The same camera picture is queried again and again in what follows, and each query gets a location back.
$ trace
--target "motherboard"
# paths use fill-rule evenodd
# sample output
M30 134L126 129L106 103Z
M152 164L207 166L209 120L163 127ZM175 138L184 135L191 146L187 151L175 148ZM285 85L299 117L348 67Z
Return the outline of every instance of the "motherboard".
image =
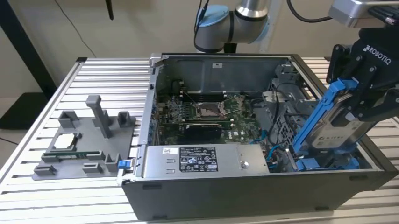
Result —
M157 103L160 143L251 144L261 138L251 99L243 94L163 96Z

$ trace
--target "power supply label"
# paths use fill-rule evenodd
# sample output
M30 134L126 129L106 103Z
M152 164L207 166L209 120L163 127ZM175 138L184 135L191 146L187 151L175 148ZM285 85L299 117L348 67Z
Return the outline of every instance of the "power supply label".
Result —
M217 157L215 147L180 148L181 172L216 172Z

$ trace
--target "wall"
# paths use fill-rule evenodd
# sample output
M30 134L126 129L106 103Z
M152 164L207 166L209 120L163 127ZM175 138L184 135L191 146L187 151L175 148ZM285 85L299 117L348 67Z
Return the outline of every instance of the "wall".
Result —
M336 21L305 23L299 21L281 3L268 48L269 53L296 53L300 56L329 56L335 44L352 44L357 40L357 29L345 28ZM292 0L297 13L308 19L328 15L333 0Z
M48 71L57 83L77 57L92 57L53 0L9 1ZM195 52L193 22L197 0L113 0L114 20L104 0L58 0L97 57L148 57L152 52ZM235 0L212 4L236 5ZM257 52L241 44L239 52Z
M114 20L104 0L57 0L97 57L148 57L152 52L193 52L193 18L199 0L113 0ZM269 35L268 52L301 56L329 55L335 43L351 43L356 30L333 21L300 22L284 0ZM211 0L233 9L237 0ZM293 0L297 12L327 15L332 0ZM92 54L61 14L54 0L9 0L54 82L58 84L74 60ZM259 44L240 44L240 53L259 52Z
M30 72L0 28L0 97L41 92Z

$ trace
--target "robotiq logo text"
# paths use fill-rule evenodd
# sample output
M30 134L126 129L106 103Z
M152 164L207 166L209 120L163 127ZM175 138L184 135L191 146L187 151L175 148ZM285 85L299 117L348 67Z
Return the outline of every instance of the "robotiq logo text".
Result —
M380 53L373 47L367 45L363 49L364 52L369 52L373 56L376 56L387 65L391 63L391 59L388 59L387 56L384 56L383 53Z

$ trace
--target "slotted metal table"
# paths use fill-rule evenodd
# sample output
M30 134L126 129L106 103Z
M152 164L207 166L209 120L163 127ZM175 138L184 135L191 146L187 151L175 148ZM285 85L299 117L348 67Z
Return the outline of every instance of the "slotted metal table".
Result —
M304 58L324 82L328 62ZM89 94L101 95L108 114L129 111L136 116L132 149L137 145L142 107L149 80L148 59L89 58L76 63L42 113L0 171L0 224L140 223L114 177L33 181L33 168L58 127L62 110L78 117L92 116L85 106ZM381 121L368 136L399 168L399 119ZM179 224L352 224L399 223L399 176L376 191L359 193L333 212L237 217Z

